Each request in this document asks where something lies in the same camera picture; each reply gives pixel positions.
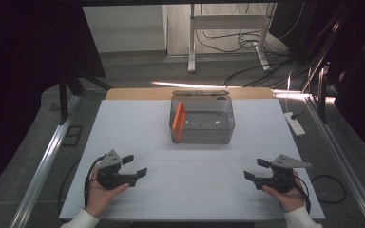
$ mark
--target white tabletop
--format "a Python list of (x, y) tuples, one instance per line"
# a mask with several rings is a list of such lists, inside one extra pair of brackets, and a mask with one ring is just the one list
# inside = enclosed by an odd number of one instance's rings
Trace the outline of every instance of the white tabletop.
[[(236, 127), (229, 144), (175, 144), (168, 125), (170, 101), (102, 101), (60, 218), (72, 219), (84, 207), (89, 167), (115, 149), (120, 157), (135, 156), (120, 173), (134, 174), (147, 167), (147, 175), (117, 196), (102, 219), (283, 219), (277, 201), (243, 176), (246, 170), (257, 177), (272, 177), (272, 171), (258, 166), (257, 159), (271, 162), (284, 154), (301, 160), (279, 101), (232, 102)], [(310, 191), (311, 217), (324, 219), (306, 171), (298, 172)]]

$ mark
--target wall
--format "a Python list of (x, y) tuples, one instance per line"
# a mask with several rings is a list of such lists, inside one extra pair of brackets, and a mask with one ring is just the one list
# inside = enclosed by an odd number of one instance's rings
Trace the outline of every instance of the wall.
[(165, 50), (162, 6), (84, 7), (99, 52)]

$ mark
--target wooden edge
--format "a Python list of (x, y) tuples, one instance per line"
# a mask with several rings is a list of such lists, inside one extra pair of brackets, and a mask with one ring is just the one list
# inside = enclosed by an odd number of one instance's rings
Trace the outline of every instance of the wooden edge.
[(106, 100), (171, 100), (175, 90), (226, 90), (231, 99), (274, 99), (274, 94), (267, 87), (236, 88), (112, 88), (106, 94)]

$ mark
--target gray plastic box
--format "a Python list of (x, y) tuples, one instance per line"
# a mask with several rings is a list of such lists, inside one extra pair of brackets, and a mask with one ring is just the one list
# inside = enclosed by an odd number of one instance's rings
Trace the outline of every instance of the gray plastic box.
[[(212, 95), (174, 95), (170, 109), (170, 131), (173, 143), (229, 144), (235, 127), (232, 102), (227, 92)], [(173, 129), (179, 103), (186, 111), (182, 129)]]

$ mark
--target hand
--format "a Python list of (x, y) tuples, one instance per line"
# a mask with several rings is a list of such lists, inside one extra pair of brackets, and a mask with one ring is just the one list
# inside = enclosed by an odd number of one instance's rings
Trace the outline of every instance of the hand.
[(124, 192), (129, 183), (118, 186), (112, 190), (105, 189), (96, 181), (99, 168), (94, 166), (90, 178), (90, 186), (88, 187), (88, 199), (86, 211), (93, 217), (98, 218), (111, 203), (111, 200), (118, 194)]
[[(295, 177), (298, 177), (298, 172), (293, 170), (293, 175)], [(300, 180), (298, 178), (295, 178), (295, 183), (302, 188)], [(287, 193), (280, 193), (271, 187), (263, 185), (262, 190), (277, 199), (286, 213), (293, 212), (298, 208), (304, 206), (304, 198), (295, 188), (292, 188), (292, 190)]]

